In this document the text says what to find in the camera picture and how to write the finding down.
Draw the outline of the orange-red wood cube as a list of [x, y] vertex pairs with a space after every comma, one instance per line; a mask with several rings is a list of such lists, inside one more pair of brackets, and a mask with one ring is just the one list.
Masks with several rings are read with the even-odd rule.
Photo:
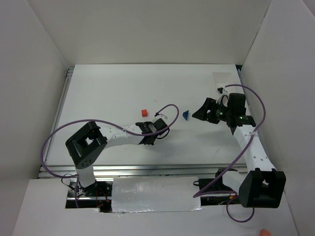
[[147, 117], [148, 116], [148, 111], [146, 109], [141, 110], [141, 115], [142, 115], [142, 117]]

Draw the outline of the blue triangular wood block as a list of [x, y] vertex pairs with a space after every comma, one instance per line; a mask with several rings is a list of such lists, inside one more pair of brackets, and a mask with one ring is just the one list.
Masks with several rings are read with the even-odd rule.
[[182, 116], [183, 116], [183, 118], [184, 118], [186, 121], [188, 121], [188, 119], [189, 119], [189, 110], [183, 112]]

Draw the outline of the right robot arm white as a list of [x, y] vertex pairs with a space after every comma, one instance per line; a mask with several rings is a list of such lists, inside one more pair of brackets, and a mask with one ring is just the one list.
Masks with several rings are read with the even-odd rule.
[[243, 207], [278, 208], [282, 199], [286, 176], [278, 171], [267, 156], [252, 116], [246, 115], [246, 97], [231, 93], [228, 102], [207, 98], [193, 115], [193, 118], [218, 124], [223, 121], [242, 149], [240, 156], [245, 159], [248, 170], [244, 177], [236, 170], [220, 168], [216, 178], [196, 193], [202, 196], [212, 185], [220, 183], [237, 193]]

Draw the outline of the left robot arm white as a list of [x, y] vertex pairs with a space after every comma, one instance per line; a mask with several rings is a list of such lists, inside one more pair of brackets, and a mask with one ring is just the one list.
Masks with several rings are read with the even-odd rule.
[[122, 145], [153, 145], [158, 136], [152, 135], [167, 127], [167, 118], [159, 115], [153, 121], [137, 122], [120, 130], [101, 128], [90, 121], [73, 134], [65, 143], [79, 176], [79, 184], [85, 196], [96, 194], [97, 181], [93, 164], [106, 148]]

